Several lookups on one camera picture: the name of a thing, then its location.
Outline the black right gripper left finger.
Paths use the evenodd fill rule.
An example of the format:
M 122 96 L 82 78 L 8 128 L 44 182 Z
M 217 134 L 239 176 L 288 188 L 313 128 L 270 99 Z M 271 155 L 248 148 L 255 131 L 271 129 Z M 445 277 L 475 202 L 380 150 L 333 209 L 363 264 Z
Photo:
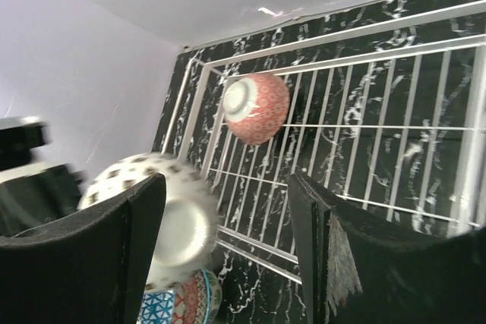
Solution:
M 1 239 L 3 323 L 135 323 L 166 198 L 161 174 Z

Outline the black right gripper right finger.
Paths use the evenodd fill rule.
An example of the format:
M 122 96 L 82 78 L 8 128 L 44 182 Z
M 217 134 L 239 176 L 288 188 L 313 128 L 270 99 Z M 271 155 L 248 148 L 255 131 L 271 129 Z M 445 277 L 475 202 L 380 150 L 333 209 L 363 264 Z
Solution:
M 484 229 L 418 233 L 301 173 L 287 191 L 308 322 L 485 321 Z

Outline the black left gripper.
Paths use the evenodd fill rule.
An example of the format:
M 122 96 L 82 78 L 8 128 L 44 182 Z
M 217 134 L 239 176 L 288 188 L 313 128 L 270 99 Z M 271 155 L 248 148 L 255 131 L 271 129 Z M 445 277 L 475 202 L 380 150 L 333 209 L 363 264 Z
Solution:
M 21 232 L 77 211 L 83 175 L 48 162 L 36 149 L 49 143 L 48 124 L 30 116 L 1 119 L 1 236 Z

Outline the pink floral bowl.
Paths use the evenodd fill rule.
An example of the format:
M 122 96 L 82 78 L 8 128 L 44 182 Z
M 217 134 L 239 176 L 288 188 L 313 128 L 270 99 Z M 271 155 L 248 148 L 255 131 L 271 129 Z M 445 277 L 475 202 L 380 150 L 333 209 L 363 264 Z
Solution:
M 243 143 L 258 146 L 270 140 L 286 121 L 290 92 L 279 76 L 249 74 L 234 83 L 222 97 L 229 130 Z
M 176 287 L 174 293 L 171 323 L 203 324 L 206 322 L 209 294 L 202 271 L 198 271 L 187 282 Z

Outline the white bowl brown diamonds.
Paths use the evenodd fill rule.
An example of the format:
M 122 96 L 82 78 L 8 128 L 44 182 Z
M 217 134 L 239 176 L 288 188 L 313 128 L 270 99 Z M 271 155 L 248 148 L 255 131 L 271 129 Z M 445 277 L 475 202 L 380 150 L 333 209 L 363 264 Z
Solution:
M 184 283 L 209 261 L 216 245 L 218 199 L 200 172 L 170 154 L 129 156 L 99 173 L 78 204 L 78 209 L 86 209 L 156 173 L 166 178 L 166 197 L 158 199 L 166 206 L 146 292 L 165 291 Z

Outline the white wire dish rack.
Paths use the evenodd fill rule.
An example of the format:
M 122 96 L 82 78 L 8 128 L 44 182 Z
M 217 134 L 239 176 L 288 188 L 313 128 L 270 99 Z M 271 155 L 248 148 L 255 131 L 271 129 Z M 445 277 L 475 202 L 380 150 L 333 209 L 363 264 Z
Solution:
M 276 31 L 187 54 L 154 143 L 216 191 L 219 247 L 299 283 L 287 177 L 301 172 L 350 203 L 422 234 L 485 225 L 485 2 L 353 14 L 336 32 Z M 290 89 L 280 131 L 240 141 L 223 117 L 229 85 L 273 72 Z

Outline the white bowl red lattice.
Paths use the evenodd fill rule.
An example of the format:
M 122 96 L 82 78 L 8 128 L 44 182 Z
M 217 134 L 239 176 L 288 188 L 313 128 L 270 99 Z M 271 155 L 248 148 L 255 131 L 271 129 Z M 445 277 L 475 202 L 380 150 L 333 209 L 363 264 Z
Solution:
M 143 296 L 137 323 L 171 324 L 174 307 L 174 291 L 146 293 Z

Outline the white bowl green leaves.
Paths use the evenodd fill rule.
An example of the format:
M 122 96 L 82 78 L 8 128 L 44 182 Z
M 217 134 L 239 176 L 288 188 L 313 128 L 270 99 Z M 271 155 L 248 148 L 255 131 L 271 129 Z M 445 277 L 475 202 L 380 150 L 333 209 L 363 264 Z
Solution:
M 212 323 L 222 303 L 222 288 L 214 272 L 201 270 L 199 294 L 198 323 Z

